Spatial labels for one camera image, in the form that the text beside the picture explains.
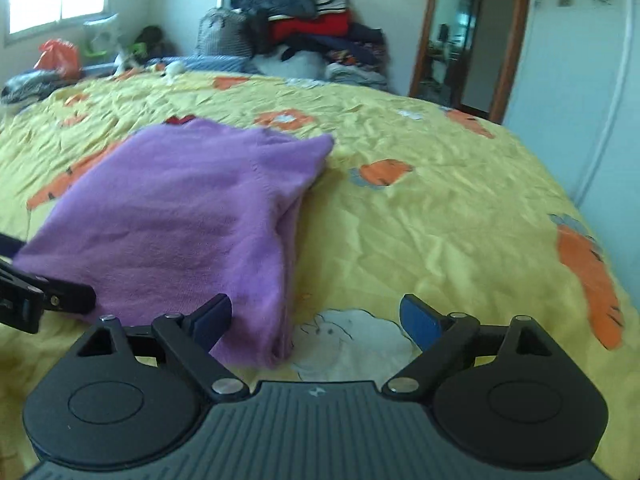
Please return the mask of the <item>purple sweater red collar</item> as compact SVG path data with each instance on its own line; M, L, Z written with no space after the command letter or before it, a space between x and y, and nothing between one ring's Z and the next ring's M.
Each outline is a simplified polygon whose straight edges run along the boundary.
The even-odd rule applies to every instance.
M204 118L143 128L63 194L14 263L92 287L96 314L126 325L224 294L233 320L215 358L276 366L291 351L299 207L333 145Z

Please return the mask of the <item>pile of folded clothes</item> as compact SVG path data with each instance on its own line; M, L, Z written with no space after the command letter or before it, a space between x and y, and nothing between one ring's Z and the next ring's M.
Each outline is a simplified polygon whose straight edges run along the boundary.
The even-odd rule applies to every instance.
M311 57L316 78L386 90L386 38L352 17L349 0L230 0L259 56Z

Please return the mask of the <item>yellow carrot print bedspread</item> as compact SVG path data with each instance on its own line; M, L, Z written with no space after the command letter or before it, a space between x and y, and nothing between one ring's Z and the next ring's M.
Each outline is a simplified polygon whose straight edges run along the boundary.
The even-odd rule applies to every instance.
M224 363L246 382L385 382L418 353L400 327L407 294L486 324L527 314L605 397L598 466L638 477L639 313L562 188L491 122L314 80L86 79L20 112L2 107L2 233L27 244L130 136L195 118L334 141L299 207L290 354L273 367Z

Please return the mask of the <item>orange plastic bag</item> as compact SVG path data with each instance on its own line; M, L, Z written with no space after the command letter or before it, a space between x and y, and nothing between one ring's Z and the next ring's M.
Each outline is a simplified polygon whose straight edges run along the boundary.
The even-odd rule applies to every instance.
M77 79L81 62L77 47L63 39L49 39L39 46L40 57L35 70L53 70L63 79Z

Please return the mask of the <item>floral cushion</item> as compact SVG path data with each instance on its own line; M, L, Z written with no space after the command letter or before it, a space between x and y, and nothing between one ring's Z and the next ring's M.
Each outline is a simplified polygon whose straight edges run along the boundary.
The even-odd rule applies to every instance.
M82 24L85 34L84 53L87 58L105 58L114 61L122 45L119 14Z

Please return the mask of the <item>blue quilted blanket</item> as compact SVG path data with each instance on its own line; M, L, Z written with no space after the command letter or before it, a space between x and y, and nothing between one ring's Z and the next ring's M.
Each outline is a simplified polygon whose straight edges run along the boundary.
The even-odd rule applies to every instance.
M157 63L168 66L173 62L181 62L187 70L194 70L194 72L226 72L250 75L260 75L262 73L250 58L232 55L164 56L163 58L151 58L143 64L143 67L150 68ZM82 69L81 76L84 78L107 77L112 76L115 70L116 65L114 63L90 65Z

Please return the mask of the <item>white wardrobe door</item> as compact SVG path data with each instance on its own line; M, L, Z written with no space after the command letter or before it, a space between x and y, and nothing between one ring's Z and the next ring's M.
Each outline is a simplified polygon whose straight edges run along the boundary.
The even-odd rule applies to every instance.
M506 126L639 301L639 0L530 0Z

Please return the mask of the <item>checkered houndstooth bag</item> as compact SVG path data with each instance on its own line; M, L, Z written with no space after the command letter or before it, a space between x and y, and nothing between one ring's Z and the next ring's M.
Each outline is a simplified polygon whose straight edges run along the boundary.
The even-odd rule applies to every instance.
M246 18L231 10L210 9L198 25L195 53L250 58L253 48L248 38Z

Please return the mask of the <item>wooden door frame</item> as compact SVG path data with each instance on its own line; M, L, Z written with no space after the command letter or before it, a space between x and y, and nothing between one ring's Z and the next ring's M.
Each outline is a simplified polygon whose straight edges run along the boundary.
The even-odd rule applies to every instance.
M529 0L427 0L409 96L503 122L528 5Z

